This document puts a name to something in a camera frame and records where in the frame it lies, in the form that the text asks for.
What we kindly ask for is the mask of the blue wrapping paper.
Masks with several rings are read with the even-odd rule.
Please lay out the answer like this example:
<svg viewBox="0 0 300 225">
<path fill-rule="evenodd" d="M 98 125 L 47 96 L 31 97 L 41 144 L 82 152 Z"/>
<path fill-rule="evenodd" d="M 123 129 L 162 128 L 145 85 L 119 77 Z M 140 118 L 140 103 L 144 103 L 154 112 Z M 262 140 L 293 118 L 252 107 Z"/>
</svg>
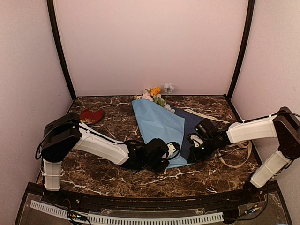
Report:
<svg viewBox="0 0 300 225">
<path fill-rule="evenodd" d="M 176 142 L 180 145 L 180 153 L 170 160 L 168 169 L 196 163 L 196 160 L 191 158 L 190 148 L 193 144 L 188 141 L 188 135 L 195 134 L 196 125 L 209 117 L 174 106 L 171 106 L 171 109 L 175 112 L 171 112 L 146 99 L 132 101 L 132 107 L 145 143 L 160 138 L 165 143 Z"/>
</svg>

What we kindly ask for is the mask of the pink fake flower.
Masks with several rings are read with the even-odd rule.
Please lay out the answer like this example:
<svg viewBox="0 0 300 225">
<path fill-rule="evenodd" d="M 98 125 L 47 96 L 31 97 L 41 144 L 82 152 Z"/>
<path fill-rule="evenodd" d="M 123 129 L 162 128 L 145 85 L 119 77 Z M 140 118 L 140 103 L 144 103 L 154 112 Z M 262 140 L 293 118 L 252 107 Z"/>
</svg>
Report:
<svg viewBox="0 0 300 225">
<path fill-rule="evenodd" d="M 151 93 L 149 93 L 147 90 L 144 91 L 141 99 L 146 99 L 146 100 L 149 100 L 149 101 L 153 101 Z"/>
</svg>

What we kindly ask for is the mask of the light blue fake flower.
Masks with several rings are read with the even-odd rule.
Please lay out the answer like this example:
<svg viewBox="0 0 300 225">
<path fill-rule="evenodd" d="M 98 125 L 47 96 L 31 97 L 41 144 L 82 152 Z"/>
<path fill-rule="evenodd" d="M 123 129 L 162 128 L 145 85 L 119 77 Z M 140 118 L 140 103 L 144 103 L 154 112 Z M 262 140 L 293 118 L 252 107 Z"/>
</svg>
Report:
<svg viewBox="0 0 300 225">
<path fill-rule="evenodd" d="M 164 108 L 172 113 L 175 112 L 175 109 L 172 109 L 171 106 L 166 102 L 168 95 L 172 94 L 175 87 L 171 83 L 164 84 L 164 92 L 166 94 Z"/>
</svg>

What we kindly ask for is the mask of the orange fake flower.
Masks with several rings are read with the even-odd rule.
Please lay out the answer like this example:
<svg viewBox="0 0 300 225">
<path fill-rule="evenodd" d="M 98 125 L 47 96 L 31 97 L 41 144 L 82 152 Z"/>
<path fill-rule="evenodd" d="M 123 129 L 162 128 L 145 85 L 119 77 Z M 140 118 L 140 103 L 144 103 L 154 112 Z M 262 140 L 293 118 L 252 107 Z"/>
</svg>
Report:
<svg viewBox="0 0 300 225">
<path fill-rule="evenodd" d="M 156 96 L 156 95 L 158 95 L 160 93 L 161 93 L 161 88 L 160 87 L 156 87 L 156 88 L 151 88 L 150 89 L 150 94 L 152 96 Z"/>
</svg>

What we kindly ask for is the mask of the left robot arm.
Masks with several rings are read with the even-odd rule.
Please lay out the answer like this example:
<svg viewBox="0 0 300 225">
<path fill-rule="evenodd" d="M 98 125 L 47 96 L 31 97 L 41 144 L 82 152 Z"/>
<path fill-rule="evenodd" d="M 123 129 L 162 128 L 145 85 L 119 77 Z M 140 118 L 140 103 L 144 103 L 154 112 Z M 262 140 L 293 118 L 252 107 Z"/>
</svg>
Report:
<svg viewBox="0 0 300 225">
<path fill-rule="evenodd" d="M 37 160 L 43 160 L 44 187 L 55 204 L 66 201 L 66 193 L 60 190 L 61 165 L 71 150 L 85 151 L 130 170 L 148 166 L 156 173 L 169 165 L 168 157 L 176 152 L 173 143 L 159 138 L 147 144 L 135 140 L 116 141 L 84 124 L 78 114 L 67 114 L 45 126 L 35 153 Z"/>
</svg>

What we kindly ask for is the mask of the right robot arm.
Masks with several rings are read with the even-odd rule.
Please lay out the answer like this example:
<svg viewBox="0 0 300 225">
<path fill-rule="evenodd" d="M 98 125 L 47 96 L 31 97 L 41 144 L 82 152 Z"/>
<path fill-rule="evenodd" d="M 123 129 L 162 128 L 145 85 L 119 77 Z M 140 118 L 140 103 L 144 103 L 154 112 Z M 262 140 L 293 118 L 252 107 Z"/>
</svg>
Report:
<svg viewBox="0 0 300 225">
<path fill-rule="evenodd" d="M 188 162 L 198 163 L 208 159 L 220 148 L 245 141 L 277 139 L 275 152 L 251 175 L 240 191 L 239 199 L 250 203 L 257 196 L 257 189 L 287 168 L 300 157 L 300 116 L 288 107 L 263 117 L 229 123 L 219 128 L 209 119 L 201 120 L 196 126 L 196 137 L 189 135 Z"/>
</svg>

